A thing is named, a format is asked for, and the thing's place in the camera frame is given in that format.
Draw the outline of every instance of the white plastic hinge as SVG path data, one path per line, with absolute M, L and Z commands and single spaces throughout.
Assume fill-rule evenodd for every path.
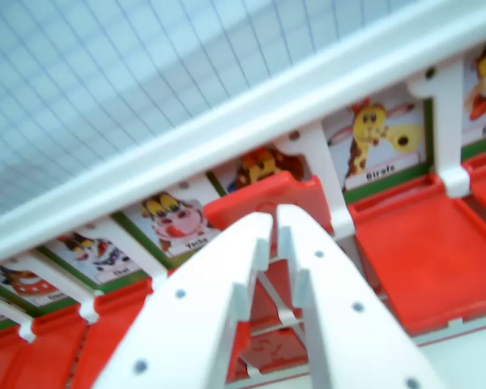
M 470 176 L 461 166 L 463 68 L 463 57 L 456 56 L 407 81 L 412 95 L 433 99 L 435 170 L 453 198 L 470 192 Z

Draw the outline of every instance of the giraffe card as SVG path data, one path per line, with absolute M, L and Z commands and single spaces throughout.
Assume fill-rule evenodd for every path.
M 464 57 L 463 145 L 486 139 L 486 44 Z
M 71 270 L 79 273 L 75 276 L 93 288 L 141 272 L 139 265 L 119 249 L 115 242 L 100 232 L 93 231 L 94 228 L 93 224 L 88 224 L 85 229 L 71 231 L 49 242 L 45 248 L 57 255 L 60 260 L 48 256 L 59 264 L 63 261 L 62 266 L 70 266 Z M 125 286 L 140 279 L 142 278 L 139 276 L 131 276 L 127 282 L 119 283 L 117 286 Z
M 49 282 L 40 278 L 28 268 L 13 270 L 18 268 L 19 263 L 11 262 L 10 259 L 0 264 L 0 296 L 8 301 L 12 301 L 19 306 L 43 307 L 56 301 L 70 298 Z
M 403 84 L 325 117 L 322 126 L 346 192 L 427 160 L 424 102 Z
M 288 156 L 275 147 L 266 146 L 213 169 L 213 184 L 221 195 L 226 195 L 284 170 L 298 181 L 311 178 L 303 156 Z
M 219 198 L 205 175 L 162 190 L 113 218 L 167 268 L 182 264 L 220 231 L 203 206 Z

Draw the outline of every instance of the cartoon giraffe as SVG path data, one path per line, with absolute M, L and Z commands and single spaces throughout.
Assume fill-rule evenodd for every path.
M 380 139 L 386 139 L 391 142 L 394 149 L 399 152 L 414 152 L 417 150 L 424 136 L 424 128 L 422 126 L 385 125 L 387 118 L 403 116 L 413 109 L 413 104 L 402 104 L 386 110 L 382 104 L 371 103 L 369 98 L 360 104 L 350 107 L 350 110 L 355 115 L 353 123 L 337 131 L 328 141 L 328 145 L 333 146 L 353 135 L 346 178 L 365 171 L 369 150 L 371 147 L 377 146 L 380 143 Z

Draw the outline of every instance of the white plastic stand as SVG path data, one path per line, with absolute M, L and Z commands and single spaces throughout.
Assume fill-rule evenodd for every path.
M 279 205 L 277 216 L 313 387 L 444 389 L 326 231 L 294 205 Z M 180 267 L 147 298 L 94 388 L 223 387 L 237 321 L 249 319 L 257 271 L 268 266 L 271 228 L 270 215 L 248 215 Z
M 272 225 L 271 215 L 248 215 L 182 265 L 146 299 L 94 387 L 223 387 L 237 322 L 249 320 L 257 272 L 268 267 Z
M 85 285 L 84 282 L 75 278 L 68 271 L 54 265 L 43 255 L 34 251 L 23 253 L 16 259 L 8 262 L 7 266 L 18 271 L 28 268 L 34 274 L 81 304 L 79 314 L 82 318 L 89 323 L 96 323 L 99 320 L 94 304 L 96 295 L 103 294 L 101 291 L 94 291 L 94 289 Z
M 470 191 L 470 176 L 461 166 L 463 128 L 463 57 L 444 61 L 407 81 L 409 91 L 419 98 L 433 98 L 434 156 L 436 173 L 450 197 Z
M 444 388 L 352 261 L 304 210 L 279 205 L 279 256 L 303 309 L 316 388 Z

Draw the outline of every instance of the grid paper surface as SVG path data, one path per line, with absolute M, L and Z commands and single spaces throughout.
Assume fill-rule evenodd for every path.
M 415 0 L 0 0 L 0 215 Z

